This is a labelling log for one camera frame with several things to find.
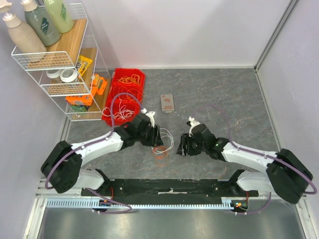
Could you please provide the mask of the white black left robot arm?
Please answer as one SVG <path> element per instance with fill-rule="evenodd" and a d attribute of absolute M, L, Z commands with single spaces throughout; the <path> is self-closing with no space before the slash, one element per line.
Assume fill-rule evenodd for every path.
<path fill-rule="evenodd" d="M 160 127 L 155 113 L 139 113 L 132 121 L 113 128 L 110 132 L 81 143 L 58 142 L 41 167 L 45 188 L 62 194 L 74 187 L 90 188 L 97 195 L 109 192 L 108 178 L 101 170 L 87 170 L 83 166 L 108 153 L 124 150 L 140 142 L 144 146 L 162 146 Z"/>

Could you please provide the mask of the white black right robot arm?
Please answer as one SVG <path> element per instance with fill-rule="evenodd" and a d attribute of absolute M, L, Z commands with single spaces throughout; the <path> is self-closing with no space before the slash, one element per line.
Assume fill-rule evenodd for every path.
<path fill-rule="evenodd" d="M 178 155 L 195 156 L 204 152 L 212 159 L 254 169 L 254 172 L 241 172 L 228 183 L 228 190 L 234 196 L 245 191 L 264 191 L 296 204 L 313 179 L 310 171 L 288 149 L 273 152 L 244 148 L 227 138 L 215 137 L 202 123 L 195 121 L 188 125 L 189 132 L 181 135 Z"/>

